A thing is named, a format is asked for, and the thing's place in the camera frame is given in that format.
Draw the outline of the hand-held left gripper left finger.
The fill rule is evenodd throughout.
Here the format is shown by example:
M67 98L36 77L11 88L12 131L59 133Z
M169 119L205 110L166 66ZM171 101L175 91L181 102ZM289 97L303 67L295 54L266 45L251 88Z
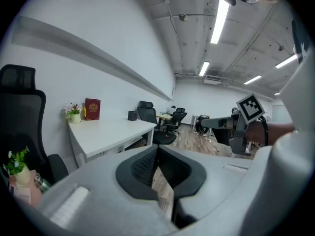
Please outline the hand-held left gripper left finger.
M46 192L38 211L63 233L80 236L169 236L177 232L152 189L158 147L102 156Z

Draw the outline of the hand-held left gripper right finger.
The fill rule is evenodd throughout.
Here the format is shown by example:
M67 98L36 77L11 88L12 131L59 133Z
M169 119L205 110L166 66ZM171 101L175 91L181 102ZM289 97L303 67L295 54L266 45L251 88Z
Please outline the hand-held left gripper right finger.
M158 147L159 167L174 191L172 222L239 228L263 179L270 147L253 160Z

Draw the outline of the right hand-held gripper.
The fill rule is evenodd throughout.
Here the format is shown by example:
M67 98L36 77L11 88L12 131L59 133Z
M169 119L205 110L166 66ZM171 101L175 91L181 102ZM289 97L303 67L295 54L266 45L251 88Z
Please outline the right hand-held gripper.
M265 111L255 94L250 94L239 100L232 109L232 114L226 118L203 119L201 125L205 128L218 129L218 142L230 146L233 154L251 156L249 153L246 132L249 124L260 121L263 131L266 131Z

